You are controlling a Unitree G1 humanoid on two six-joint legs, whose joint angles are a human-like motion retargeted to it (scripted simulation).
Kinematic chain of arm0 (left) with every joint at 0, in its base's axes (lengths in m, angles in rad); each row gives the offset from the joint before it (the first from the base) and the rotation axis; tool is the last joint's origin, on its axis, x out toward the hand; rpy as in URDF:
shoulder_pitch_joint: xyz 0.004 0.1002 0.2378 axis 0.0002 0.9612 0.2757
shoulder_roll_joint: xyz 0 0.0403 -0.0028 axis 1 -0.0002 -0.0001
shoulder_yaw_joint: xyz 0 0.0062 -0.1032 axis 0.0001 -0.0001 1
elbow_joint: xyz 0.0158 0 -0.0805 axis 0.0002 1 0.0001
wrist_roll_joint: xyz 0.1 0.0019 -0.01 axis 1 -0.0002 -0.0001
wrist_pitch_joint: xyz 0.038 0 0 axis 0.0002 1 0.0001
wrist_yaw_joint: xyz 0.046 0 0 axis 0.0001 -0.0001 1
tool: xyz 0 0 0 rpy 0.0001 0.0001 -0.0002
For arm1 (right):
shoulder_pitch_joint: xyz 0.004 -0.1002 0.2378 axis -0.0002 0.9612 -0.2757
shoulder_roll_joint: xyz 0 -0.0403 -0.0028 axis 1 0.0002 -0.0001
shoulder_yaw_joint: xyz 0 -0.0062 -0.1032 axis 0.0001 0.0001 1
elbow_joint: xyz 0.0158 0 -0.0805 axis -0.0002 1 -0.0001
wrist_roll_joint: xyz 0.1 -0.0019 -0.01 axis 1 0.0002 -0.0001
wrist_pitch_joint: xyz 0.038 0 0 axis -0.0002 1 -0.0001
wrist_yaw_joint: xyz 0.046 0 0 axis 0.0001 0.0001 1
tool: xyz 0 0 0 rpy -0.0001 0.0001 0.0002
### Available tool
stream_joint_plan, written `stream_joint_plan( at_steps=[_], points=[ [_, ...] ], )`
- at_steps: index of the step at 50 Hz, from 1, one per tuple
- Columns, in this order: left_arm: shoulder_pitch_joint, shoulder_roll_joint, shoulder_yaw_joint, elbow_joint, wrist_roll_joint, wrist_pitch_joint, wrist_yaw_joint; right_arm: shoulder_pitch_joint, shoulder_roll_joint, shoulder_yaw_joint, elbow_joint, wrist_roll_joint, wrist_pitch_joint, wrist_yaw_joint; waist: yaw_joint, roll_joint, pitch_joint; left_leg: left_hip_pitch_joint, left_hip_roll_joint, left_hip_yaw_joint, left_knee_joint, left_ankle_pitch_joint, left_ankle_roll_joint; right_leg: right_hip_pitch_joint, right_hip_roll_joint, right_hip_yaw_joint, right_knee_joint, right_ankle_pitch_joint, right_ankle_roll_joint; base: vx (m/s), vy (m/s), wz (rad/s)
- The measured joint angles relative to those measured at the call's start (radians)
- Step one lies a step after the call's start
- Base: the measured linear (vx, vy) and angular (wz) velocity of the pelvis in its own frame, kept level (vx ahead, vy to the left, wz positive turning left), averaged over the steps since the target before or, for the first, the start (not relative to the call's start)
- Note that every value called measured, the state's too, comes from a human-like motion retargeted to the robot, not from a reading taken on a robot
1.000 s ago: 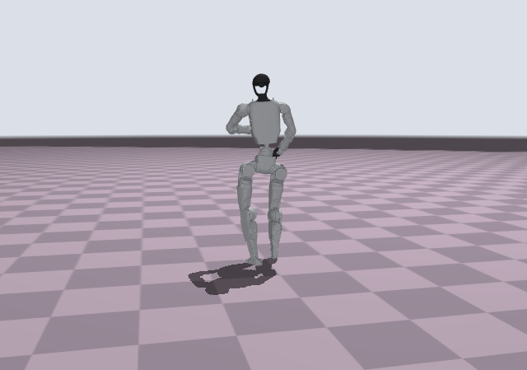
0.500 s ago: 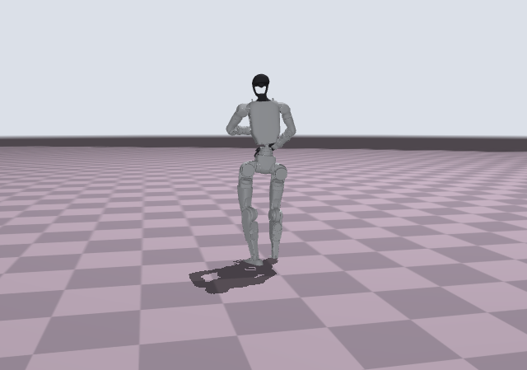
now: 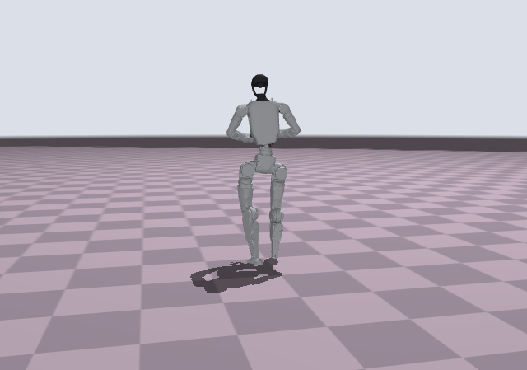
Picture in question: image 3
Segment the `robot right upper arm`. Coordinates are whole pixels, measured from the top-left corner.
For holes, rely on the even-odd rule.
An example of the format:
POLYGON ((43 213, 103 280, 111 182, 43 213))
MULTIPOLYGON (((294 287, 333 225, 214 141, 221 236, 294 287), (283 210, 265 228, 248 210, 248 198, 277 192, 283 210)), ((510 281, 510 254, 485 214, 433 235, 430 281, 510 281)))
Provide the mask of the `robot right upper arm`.
POLYGON ((279 113, 283 114, 283 118, 290 125, 289 134, 292 137, 297 136, 297 134, 301 131, 301 129, 299 125, 297 124, 296 119, 290 110, 290 107, 287 104, 281 103, 281 102, 277 102, 277 104, 278 104, 279 113))

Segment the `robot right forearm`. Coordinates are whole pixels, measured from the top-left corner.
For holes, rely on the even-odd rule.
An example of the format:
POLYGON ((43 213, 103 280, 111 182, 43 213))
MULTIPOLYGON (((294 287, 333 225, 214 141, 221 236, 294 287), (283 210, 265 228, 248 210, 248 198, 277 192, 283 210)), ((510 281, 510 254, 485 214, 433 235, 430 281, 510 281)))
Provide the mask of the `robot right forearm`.
POLYGON ((280 129, 277 138, 286 138, 286 137, 291 138, 292 136, 289 134, 289 129, 290 128, 280 129))

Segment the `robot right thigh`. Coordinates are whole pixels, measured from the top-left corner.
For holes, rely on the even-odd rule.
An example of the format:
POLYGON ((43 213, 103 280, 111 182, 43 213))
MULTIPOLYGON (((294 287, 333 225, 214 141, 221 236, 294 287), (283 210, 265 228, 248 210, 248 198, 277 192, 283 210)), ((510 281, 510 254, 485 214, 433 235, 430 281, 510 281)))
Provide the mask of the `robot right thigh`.
POLYGON ((271 222, 281 221, 282 196, 286 177, 286 167, 281 163, 275 162, 275 171, 272 174, 270 185, 271 210, 269 212, 269 219, 271 222))

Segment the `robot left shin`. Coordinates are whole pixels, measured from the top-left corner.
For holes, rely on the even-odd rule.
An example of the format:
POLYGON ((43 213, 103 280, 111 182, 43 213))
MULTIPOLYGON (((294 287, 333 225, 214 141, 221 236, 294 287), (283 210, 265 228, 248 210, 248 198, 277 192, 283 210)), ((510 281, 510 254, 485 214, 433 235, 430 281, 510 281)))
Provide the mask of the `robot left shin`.
POLYGON ((245 232, 245 238, 249 243, 249 249, 252 260, 259 259, 259 223, 253 222, 252 213, 249 209, 246 209, 242 214, 242 222, 245 232))

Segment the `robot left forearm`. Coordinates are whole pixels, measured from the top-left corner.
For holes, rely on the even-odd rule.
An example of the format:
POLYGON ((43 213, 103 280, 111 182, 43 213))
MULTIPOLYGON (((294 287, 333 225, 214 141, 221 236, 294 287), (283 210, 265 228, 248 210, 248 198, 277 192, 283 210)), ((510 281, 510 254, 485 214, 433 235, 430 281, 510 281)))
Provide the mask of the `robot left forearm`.
MULTIPOLYGON (((237 131, 237 130, 236 130, 237 131)), ((235 139, 237 141, 241 141, 243 143, 247 143, 247 142, 253 142, 253 138, 250 137, 250 133, 247 134, 247 133, 242 133, 240 131, 237 131, 238 132, 238 137, 235 139)))

